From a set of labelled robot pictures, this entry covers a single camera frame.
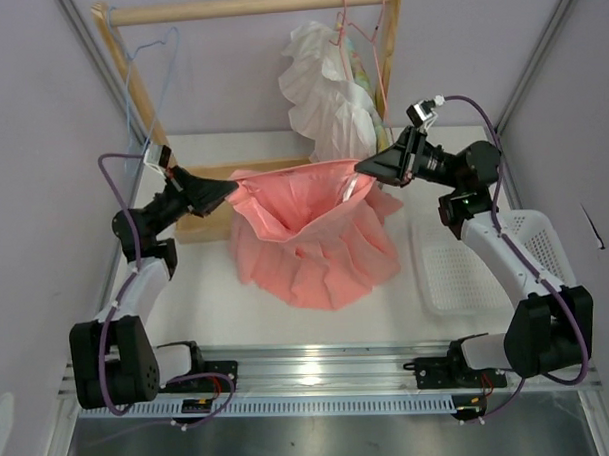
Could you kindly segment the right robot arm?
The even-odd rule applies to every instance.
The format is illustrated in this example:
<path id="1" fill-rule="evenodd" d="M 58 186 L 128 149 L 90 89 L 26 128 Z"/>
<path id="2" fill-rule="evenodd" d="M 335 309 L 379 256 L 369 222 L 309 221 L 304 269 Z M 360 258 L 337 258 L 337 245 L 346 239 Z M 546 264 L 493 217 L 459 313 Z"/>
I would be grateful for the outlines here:
<path id="1" fill-rule="evenodd" d="M 414 178 L 450 188 L 439 199 L 441 223 L 483 261 L 502 285 L 514 314 L 507 330 L 454 341 L 445 363 L 448 378 L 465 387 L 484 369 L 543 376 L 562 385 L 579 384 L 589 371 L 593 300 L 581 286 L 566 285 L 541 266 L 500 220 L 497 195 L 501 152 L 476 141 L 456 154 L 431 145 L 408 126 L 391 147 L 362 160 L 354 170 L 403 188 Z"/>

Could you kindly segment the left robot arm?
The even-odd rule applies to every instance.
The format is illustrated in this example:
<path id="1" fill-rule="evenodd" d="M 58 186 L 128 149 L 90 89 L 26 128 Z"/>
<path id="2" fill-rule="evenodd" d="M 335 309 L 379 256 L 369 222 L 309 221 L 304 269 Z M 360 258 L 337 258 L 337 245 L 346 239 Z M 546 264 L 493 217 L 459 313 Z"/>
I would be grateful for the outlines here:
<path id="1" fill-rule="evenodd" d="M 187 392 L 206 381 L 197 346 L 177 341 L 154 346 L 144 321 L 178 265 L 176 242 L 160 233 L 186 215 L 204 218 L 238 187 L 235 181 L 192 175 L 174 166 L 165 186 L 142 208 L 124 205 L 111 229 L 118 238 L 127 276 L 115 298 L 89 322 L 69 333 L 75 391 L 82 408 L 107 408 L 117 416 L 130 405 L 150 402 L 162 386 L 174 382 Z"/>

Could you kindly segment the blue wire hanger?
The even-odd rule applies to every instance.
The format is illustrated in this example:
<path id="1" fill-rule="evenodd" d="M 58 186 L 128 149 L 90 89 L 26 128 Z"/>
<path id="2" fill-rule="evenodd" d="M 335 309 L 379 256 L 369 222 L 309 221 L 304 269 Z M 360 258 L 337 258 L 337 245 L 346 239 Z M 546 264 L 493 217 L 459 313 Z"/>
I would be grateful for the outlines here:
<path id="1" fill-rule="evenodd" d="M 177 26 L 158 27 L 157 34 L 131 41 L 115 20 L 117 6 L 109 5 L 101 16 L 101 27 L 109 38 L 108 52 L 123 88 L 126 128 L 136 121 L 142 130 L 137 146 L 128 152 L 141 155 L 153 144 L 167 145 L 162 110 L 172 89 L 178 62 L 181 33 Z"/>

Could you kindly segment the pink pleated skirt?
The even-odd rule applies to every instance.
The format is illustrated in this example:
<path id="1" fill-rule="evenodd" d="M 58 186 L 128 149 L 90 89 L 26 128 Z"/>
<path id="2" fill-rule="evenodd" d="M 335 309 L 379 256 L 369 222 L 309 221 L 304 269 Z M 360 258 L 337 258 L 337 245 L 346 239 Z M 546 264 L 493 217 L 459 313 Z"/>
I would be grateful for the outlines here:
<path id="1" fill-rule="evenodd" d="M 355 164 L 232 174 L 230 252 L 241 283 L 290 306 L 339 310 L 400 272 L 384 224 L 403 204 Z"/>

